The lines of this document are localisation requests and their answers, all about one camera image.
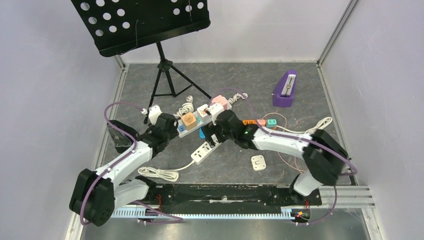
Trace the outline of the blue plug adapter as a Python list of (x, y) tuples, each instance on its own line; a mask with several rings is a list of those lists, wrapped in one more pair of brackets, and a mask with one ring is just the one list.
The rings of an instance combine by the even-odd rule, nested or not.
[(199, 137), (201, 139), (205, 139), (206, 138), (202, 128), (199, 128)]

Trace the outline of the white multicolour power strip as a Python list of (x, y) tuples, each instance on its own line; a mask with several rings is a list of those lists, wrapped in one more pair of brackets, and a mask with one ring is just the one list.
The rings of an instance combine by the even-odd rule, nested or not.
[(185, 128), (185, 126), (184, 126), (184, 124), (182, 123), (182, 120), (181, 120), (181, 118), (178, 120), (178, 127), (177, 127), (177, 130), (178, 130), (178, 136), (180, 137), (180, 138), (183, 138), (184, 136), (186, 136), (186, 135), (188, 135), (188, 134), (190, 134), (190, 133), (192, 133), (192, 132), (194, 132), (194, 131), (196, 131), (196, 130), (198, 130), (199, 128), (201, 128), (202, 126), (204, 126), (204, 125), (207, 125), (207, 124), (209, 124), (209, 123), (211, 123), (212, 122), (212, 119), (210, 119), (210, 120), (208, 120), (208, 121), (206, 121), (206, 122), (203, 122), (203, 121), (201, 121), (200, 119), (199, 119), (199, 117), (198, 117), (198, 114), (197, 114), (197, 110), (194, 110), (194, 112), (192, 112), (194, 115), (195, 115), (195, 117), (196, 117), (196, 120), (197, 120), (197, 126), (196, 127), (194, 127), (193, 129), (191, 129), (191, 130), (186, 130), (186, 128)]

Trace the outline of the beige cube socket adapter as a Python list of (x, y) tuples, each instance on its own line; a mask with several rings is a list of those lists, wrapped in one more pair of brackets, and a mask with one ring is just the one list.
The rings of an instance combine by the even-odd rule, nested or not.
[(181, 121), (187, 131), (198, 125), (196, 116), (192, 112), (188, 112), (181, 117)]

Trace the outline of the orange power strip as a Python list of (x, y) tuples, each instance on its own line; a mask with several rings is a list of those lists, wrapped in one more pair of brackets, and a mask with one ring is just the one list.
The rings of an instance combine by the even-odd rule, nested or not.
[(257, 119), (247, 119), (247, 120), (242, 120), (242, 123), (244, 125), (259, 125), (257, 123)]

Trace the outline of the white cube socket adapter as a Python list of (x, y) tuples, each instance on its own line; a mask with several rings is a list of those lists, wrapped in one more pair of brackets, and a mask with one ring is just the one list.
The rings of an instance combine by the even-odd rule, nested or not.
[(203, 104), (196, 109), (197, 116), (202, 122), (207, 122), (212, 118), (208, 107), (208, 104)]

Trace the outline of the white power strip with USB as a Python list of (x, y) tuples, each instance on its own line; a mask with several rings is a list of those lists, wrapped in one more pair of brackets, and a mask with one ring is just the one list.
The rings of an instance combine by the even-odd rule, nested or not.
[(214, 146), (211, 146), (208, 142), (205, 141), (191, 154), (191, 160), (194, 161), (197, 165), (201, 164), (220, 145), (221, 143), (216, 142)]

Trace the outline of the teal charger cube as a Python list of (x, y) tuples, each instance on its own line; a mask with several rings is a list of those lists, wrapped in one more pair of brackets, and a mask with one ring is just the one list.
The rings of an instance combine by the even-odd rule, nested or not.
[(277, 120), (276, 119), (268, 119), (266, 121), (266, 127), (269, 129), (273, 129), (278, 125)]

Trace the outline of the white plug adapter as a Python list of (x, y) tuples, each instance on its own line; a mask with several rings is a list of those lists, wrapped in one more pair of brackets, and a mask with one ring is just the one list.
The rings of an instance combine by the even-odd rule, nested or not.
[(254, 171), (262, 171), (266, 169), (267, 164), (263, 155), (254, 155), (250, 159)]

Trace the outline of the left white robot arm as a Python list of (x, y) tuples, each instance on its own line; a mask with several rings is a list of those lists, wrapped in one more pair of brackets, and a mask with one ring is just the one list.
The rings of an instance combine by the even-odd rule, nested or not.
[(178, 136), (178, 121), (168, 113), (158, 115), (155, 124), (141, 134), (129, 149), (96, 170), (84, 169), (77, 176), (69, 209), (79, 214), (80, 223), (102, 226), (113, 212), (141, 200), (152, 204), (157, 198), (155, 188), (141, 179), (124, 183), (133, 171), (153, 159)]

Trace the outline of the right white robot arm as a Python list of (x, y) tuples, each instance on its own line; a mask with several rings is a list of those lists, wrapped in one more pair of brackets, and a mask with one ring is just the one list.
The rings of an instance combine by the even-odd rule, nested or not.
[(203, 126), (205, 140), (212, 146), (227, 140), (242, 149), (274, 151), (304, 160), (307, 169), (289, 189), (289, 199), (302, 204), (321, 186), (335, 186), (343, 175), (348, 154), (325, 130), (312, 134), (282, 132), (259, 125), (244, 124), (232, 110), (224, 110)]

